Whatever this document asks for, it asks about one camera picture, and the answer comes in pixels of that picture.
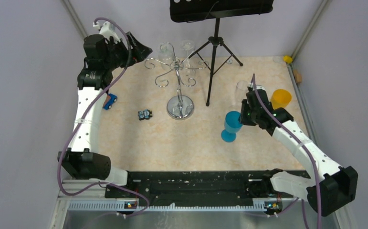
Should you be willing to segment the clear flute glass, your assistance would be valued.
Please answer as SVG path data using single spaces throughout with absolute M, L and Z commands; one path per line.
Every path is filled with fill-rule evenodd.
M 250 82 L 248 81 L 238 81 L 236 84 L 234 98 L 232 100 L 232 105 L 241 104 L 242 100 L 245 98 L 246 93 L 248 92 L 248 87 Z

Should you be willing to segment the blue wine glass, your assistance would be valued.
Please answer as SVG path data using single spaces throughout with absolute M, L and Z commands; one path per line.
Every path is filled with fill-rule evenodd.
M 224 119 L 224 130 L 221 132 L 221 138 L 224 142 L 231 143 L 237 138 L 237 133 L 241 130 L 240 123 L 241 113 L 238 111 L 230 111 Z

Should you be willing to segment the orange wine glass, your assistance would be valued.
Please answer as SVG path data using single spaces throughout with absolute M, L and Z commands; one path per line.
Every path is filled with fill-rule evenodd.
M 292 95 L 285 89 L 277 89 L 271 96 L 271 104 L 273 109 L 285 108 L 291 102 Z

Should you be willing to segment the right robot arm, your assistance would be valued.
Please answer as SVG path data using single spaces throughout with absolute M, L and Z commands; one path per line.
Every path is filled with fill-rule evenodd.
M 305 178 L 281 169 L 269 170 L 261 183 L 266 196 L 290 194 L 307 201 L 323 217 L 355 200 L 357 171 L 352 166 L 341 166 L 325 154 L 286 109 L 273 109 L 264 88 L 249 89 L 242 101 L 239 121 L 259 127 L 281 142 L 309 175 Z

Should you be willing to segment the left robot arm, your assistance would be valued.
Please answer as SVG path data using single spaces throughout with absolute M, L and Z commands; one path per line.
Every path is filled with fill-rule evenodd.
M 129 46 L 115 38 L 101 34 L 85 37 L 84 66 L 77 76 L 78 107 L 74 121 L 76 134 L 67 143 L 62 167 L 72 178 L 96 179 L 116 184 L 116 191 L 123 197 L 134 193 L 134 184 L 128 172 L 111 165 L 108 156 L 99 153 L 98 133 L 103 104 L 113 70 L 129 67 L 144 61 L 152 49 L 142 45 L 132 33 L 126 33 Z

